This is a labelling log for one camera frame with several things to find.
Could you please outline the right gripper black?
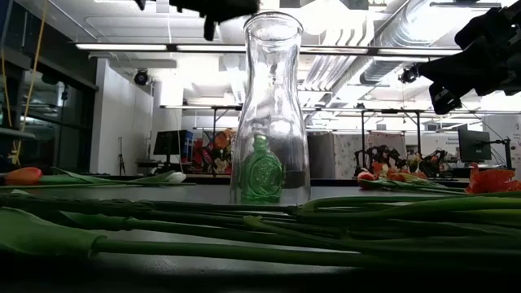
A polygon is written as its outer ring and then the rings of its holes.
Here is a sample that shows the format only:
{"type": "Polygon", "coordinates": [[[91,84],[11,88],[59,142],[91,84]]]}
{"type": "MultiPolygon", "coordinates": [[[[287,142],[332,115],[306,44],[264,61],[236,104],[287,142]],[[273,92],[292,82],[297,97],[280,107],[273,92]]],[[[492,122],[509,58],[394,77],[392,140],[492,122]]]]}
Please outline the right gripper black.
{"type": "Polygon", "coordinates": [[[472,89],[485,96],[521,92],[521,6],[494,7],[472,18],[455,37],[464,57],[447,56],[419,66],[432,81],[429,95],[435,114],[462,107],[472,89]]]}

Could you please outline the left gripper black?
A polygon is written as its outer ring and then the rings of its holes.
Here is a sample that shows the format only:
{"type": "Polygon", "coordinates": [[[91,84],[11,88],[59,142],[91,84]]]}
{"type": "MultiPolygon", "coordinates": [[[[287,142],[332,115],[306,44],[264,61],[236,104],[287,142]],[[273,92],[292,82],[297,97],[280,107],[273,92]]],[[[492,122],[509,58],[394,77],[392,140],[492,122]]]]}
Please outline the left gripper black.
{"type": "MultiPolygon", "coordinates": [[[[141,11],[146,8],[147,0],[135,0],[141,11]]],[[[205,18],[204,39],[212,42],[216,22],[224,22],[245,15],[253,15],[259,11],[260,0],[169,0],[171,6],[178,10],[197,11],[205,18]]]]}

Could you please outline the orange blossom flower bunch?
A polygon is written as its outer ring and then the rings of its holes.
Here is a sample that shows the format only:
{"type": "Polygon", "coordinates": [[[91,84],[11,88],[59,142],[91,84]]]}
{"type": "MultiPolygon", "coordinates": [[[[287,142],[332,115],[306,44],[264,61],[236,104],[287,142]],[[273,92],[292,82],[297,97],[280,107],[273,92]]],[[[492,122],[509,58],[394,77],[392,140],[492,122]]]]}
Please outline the orange blossom flower bunch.
{"type": "Polygon", "coordinates": [[[433,221],[499,223],[521,227],[521,181],[508,169],[471,167],[464,195],[411,192],[410,196],[335,197],[294,210],[303,221],[433,221]]]}

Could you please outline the white tulip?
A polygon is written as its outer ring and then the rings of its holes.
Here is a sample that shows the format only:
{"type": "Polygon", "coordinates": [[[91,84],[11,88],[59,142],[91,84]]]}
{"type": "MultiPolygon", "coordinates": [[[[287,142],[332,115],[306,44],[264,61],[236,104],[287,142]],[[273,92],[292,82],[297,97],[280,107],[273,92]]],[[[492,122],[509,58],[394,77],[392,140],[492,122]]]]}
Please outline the white tulip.
{"type": "Polygon", "coordinates": [[[105,177],[95,177],[69,172],[60,168],[55,168],[58,174],[42,175],[39,183],[42,185],[136,185],[136,186],[175,186],[182,184],[186,180],[186,174],[168,171],[150,177],[140,177],[132,180],[109,179],[105,177]]]}
{"type": "Polygon", "coordinates": [[[521,271],[521,260],[513,255],[474,256],[469,260],[450,256],[411,256],[393,252],[375,256],[352,252],[295,251],[207,243],[162,243],[111,240],[102,234],[56,225],[31,213],[0,208],[0,251],[30,256],[88,258],[95,252],[153,256],[194,256],[252,260],[291,265],[358,268],[451,268],[521,271]]]}

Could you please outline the tall clear glass vase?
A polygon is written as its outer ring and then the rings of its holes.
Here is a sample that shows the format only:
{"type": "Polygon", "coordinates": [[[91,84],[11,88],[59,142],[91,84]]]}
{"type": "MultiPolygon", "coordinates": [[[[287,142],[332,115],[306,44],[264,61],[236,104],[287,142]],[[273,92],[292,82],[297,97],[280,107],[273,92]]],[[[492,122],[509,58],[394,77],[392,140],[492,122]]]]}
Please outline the tall clear glass vase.
{"type": "Polygon", "coordinates": [[[241,200],[241,175],[254,136],[261,134],[282,163],[283,185],[279,203],[259,204],[305,203],[311,190],[307,133],[297,94],[302,25],[291,15],[269,11],[250,18],[244,31],[247,93],[234,138],[230,199],[250,204],[241,200]]]}

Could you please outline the small green glass vase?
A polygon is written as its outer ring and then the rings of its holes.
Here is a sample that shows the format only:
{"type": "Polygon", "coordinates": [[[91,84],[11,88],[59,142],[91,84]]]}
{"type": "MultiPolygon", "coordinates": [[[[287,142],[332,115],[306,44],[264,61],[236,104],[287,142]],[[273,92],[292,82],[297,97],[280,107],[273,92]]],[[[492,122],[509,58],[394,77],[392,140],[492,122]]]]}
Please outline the small green glass vase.
{"type": "Polygon", "coordinates": [[[268,138],[256,134],[253,151],[243,166],[241,200],[246,203],[279,203],[282,185],[282,163],[270,150],[268,138]]]}

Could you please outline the black computer monitor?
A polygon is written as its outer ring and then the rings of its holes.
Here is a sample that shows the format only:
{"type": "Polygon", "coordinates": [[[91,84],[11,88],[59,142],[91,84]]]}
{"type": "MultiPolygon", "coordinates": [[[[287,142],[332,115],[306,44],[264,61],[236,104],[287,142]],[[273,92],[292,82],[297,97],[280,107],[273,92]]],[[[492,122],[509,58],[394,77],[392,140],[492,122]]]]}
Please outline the black computer monitor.
{"type": "Polygon", "coordinates": [[[462,162],[479,163],[492,158],[488,132],[458,130],[459,154],[462,162]]]}
{"type": "Polygon", "coordinates": [[[153,154],[164,155],[169,170],[186,171],[192,156],[193,133],[188,130],[159,131],[153,154]]]}

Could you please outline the long ceiling light bar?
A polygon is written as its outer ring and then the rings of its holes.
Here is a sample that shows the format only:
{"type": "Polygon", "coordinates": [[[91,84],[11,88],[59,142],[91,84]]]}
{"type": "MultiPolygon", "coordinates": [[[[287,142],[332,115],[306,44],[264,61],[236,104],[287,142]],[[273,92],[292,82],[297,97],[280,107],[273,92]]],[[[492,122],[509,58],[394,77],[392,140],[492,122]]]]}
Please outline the long ceiling light bar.
{"type": "MultiPolygon", "coordinates": [[[[79,50],[90,52],[169,52],[169,53],[245,53],[245,45],[229,44],[141,44],[141,43],[75,43],[79,50]]],[[[302,55],[367,55],[390,57],[435,58],[455,55],[461,49],[436,47],[374,47],[374,46],[301,46],[302,55]]]]}

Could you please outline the colourful background flower display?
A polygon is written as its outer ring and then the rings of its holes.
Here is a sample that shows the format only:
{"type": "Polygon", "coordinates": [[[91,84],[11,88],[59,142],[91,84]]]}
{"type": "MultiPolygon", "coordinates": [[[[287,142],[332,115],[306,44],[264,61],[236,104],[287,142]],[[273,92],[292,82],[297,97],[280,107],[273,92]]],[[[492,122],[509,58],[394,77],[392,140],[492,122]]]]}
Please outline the colourful background flower display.
{"type": "Polygon", "coordinates": [[[194,141],[191,167],[196,173],[230,175],[232,170],[232,150],[235,131],[232,129],[211,129],[202,131],[194,141]]]}

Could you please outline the grey partition panel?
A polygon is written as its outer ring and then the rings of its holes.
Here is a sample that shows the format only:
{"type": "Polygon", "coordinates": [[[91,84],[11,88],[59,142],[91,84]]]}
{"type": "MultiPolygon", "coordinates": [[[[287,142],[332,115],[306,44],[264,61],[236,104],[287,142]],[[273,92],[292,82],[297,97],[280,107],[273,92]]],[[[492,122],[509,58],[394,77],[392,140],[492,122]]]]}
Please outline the grey partition panel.
{"type": "Polygon", "coordinates": [[[309,167],[312,179],[334,179],[335,159],[331,133],[309,133],[309,167]]]}

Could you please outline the thin black tripod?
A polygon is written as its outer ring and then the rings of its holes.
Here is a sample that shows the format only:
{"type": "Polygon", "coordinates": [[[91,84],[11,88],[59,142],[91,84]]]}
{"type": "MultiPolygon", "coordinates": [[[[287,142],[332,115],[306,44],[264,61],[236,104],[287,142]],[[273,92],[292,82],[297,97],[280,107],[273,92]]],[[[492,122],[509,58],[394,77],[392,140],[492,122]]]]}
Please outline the thin black tripod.
{"type": "Polygon", "coordinates": [[[126,174],[125,170],[125,161],[123,157],[123,144],[122,137],[118,137],[118,167],[119,167],[119,175],[123,176],[126,174]]]}

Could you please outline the silver ceiling air duct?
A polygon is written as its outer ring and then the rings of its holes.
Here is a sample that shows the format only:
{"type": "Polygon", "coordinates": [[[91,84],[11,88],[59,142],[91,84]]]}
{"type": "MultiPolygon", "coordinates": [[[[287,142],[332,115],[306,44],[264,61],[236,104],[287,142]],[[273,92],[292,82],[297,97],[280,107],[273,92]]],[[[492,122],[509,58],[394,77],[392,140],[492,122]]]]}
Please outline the silver ceiling air duct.
{"type": "MultiPolygon", "coordinates": [[[[409,0],[383,31],[374,37],[371,45],[431,47],[453,28],[466,24],[478,9],[500,5],[501,0],[409,0]]],[[[349,81],[374,85],[401,65],[401,61],[357,57],[350,64],[346,77],[349,81]]]]}

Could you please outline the black background rig frame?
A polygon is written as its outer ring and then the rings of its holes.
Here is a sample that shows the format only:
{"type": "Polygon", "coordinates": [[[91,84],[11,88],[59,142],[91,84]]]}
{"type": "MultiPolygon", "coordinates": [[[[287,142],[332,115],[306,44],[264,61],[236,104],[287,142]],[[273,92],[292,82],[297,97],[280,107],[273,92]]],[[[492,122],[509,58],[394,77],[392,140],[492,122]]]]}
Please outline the black background rig frame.
{"type": "Polygon", "coordinates": [[[413,113],[416,115],[415,119],[412,119],[413,122],[417,125],[417,148],[418,153],[422,153],[422,143],[421,143],[421,129],[420,129],[420,117],[421,114],[424,113],[424,110],[420,109],[397,109],[397,108],[388,108],[388,109],[361,109],[361,148],[363,151],[366,150],[366,130],[365,130],[365,114],[366,113],[379,113],[379,114],[409,114],[413,113]]]}

